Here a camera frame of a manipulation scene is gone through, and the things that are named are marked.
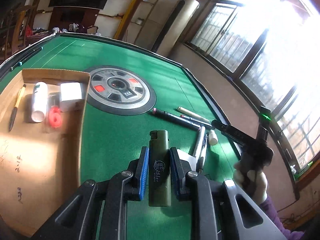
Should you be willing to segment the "right hand white glove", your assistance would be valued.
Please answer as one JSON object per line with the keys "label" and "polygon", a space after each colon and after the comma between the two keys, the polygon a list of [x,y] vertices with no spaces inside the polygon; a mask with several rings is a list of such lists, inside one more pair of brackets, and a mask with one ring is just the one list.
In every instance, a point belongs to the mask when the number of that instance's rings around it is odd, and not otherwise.
{"label": "right hand white glove", "polygon": [[[241,171],[241,162],[238,161],[234,164],[235,171],[233,173],[234,182],[239,185],[251,198],[253,201],[260,205],[267,199],[267,178],[263,171],[254,171],[249,170],[247,174],[244,176]],[[253,193],[249,193],[248,189],[245,187],[245,179],[249,179],[249,181],[255,187],[255,191]]]}

